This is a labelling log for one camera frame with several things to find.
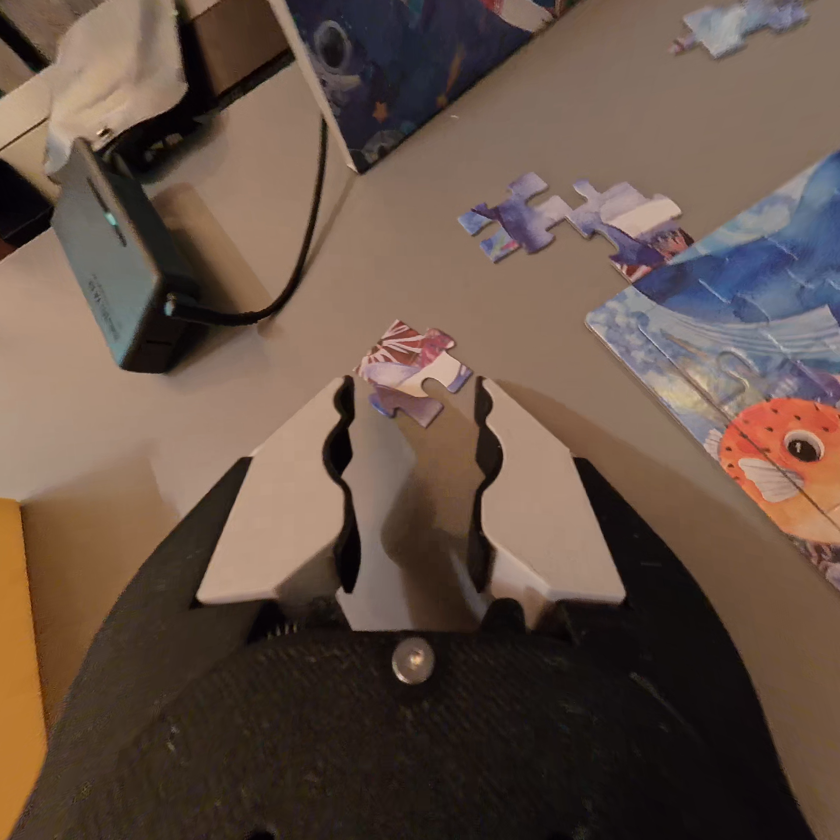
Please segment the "yellow flat object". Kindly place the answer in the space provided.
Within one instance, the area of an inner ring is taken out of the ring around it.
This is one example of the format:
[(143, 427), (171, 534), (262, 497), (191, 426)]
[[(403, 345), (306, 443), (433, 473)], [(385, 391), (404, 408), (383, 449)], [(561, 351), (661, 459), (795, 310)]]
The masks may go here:
[(23, 521), (1, 499), (1, 838), (9, 838), (47, 752)]

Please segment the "assembled sea jigsaw puzzle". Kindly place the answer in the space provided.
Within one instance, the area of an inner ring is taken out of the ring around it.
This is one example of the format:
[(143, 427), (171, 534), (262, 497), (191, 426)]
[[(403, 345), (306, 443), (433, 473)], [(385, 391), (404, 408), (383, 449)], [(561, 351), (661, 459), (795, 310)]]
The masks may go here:
[(839, 588), (839, 152), (587, 326)]

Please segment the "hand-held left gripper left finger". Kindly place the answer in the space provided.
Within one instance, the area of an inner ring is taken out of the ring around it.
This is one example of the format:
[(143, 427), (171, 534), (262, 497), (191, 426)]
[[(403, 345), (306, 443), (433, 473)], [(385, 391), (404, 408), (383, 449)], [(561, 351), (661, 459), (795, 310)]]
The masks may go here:
[(352, 593), (361, 536), (343, 473), (354, 379), (336, 377), (257, 447), (196, 592), (203, 606), (274, 601), (300, 616)]

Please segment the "white purple leaf puzzle piece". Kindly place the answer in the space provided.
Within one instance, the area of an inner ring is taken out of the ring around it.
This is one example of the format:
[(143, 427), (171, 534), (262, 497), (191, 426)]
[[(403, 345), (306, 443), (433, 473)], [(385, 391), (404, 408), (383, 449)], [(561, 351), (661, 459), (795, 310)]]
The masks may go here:
[(440, 329), (419, 332), (395, 320), (353, 372), (371, 385), (369, 401), (377, 412), (389, 418), (403, 413), (427, 428), (444, 405), (426, 394), (425, 382), (434, 381), (447, 392), (457, 393), (473, 375), (450, 353), (455, 345)]

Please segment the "striped white purple puzzle piece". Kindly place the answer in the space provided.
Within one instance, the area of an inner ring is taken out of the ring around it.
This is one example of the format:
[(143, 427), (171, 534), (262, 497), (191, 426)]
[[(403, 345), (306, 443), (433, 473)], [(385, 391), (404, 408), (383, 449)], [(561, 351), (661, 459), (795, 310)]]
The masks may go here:
[(598, 191), (587, 180), (573, 184), (582, 204), (567, 220), (584, 238), (601, 236), (613, 247), (613, 267), (633, 285), (694, 244), (680, 226), (681, 208), (661, 194), (645, 196), (627, 182)]

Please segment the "blue white puzzle piece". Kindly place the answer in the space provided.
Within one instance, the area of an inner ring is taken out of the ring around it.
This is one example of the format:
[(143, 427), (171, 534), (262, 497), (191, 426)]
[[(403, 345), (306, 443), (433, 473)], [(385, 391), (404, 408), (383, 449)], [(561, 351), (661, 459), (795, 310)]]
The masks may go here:
[(762, 30), (782, 34), (810, 18), (803, 1), (741, 1), (706, 6), (685, 15), (685, 33), (668, 47), (672, 56), (701, 46), (713, 59), (738, 52), (747, 37)]

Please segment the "pale cloth pouch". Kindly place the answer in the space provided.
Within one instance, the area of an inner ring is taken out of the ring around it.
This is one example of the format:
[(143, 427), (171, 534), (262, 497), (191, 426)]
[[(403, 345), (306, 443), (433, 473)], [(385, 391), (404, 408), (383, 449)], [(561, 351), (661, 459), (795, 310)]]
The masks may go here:
[(183, 100), (179, 22), (173, 1), (107, 1), (67, 30), (47, 75), (49, 179), (68, 162), (76, 140), (99, 151)]

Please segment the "black handheld device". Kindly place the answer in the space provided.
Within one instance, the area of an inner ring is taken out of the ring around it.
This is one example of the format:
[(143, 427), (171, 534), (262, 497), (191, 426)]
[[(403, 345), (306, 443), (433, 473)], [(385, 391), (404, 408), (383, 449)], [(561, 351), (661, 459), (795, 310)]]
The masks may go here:
[(84, 139), (58, 173), (51, 227), (112, 359), (133, 373), (165, 374), (192, 326), (165, 313), (170, 295), (198, 302), (201, 287), (143, 186), (113, 170)]

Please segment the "purple blue puzzle piece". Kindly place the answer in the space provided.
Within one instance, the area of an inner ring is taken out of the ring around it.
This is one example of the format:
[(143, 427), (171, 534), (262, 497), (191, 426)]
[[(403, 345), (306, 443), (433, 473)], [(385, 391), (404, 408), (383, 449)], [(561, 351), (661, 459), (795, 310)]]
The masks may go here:
[(544, 193), (548, 184), (535, 172), (521, 175), (508, 186), (508, 197), (498, 205), (485, 203), (473, 206), (458, 217), (458, 224), (471, 236), (491, 224), (495, 234), (479, 242), (481, 251), (497, 264), (517, 250), (532, 255), (548, 247), (554, 240), (551, 229), (568, 219), (572, 207), (560, 196), (549, 196), (539, 205), (531, 200)]

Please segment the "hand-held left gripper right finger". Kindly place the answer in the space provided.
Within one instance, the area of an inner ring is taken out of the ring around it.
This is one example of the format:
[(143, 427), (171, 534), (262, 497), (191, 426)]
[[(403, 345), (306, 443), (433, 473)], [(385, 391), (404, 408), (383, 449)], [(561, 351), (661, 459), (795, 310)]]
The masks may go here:
[(537, 627), (558, 602), (618, 606), (625, 585), (571, 451), (498, 383), (476, 384), (469, 578)]

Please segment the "illustrated puzzle box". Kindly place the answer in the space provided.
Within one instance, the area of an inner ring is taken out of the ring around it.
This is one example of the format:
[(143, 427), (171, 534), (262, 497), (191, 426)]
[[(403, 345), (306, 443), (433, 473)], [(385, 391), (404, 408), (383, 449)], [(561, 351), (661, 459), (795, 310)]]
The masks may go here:
[(366, 173), (575, 1), (271, 1), (351, 170)]

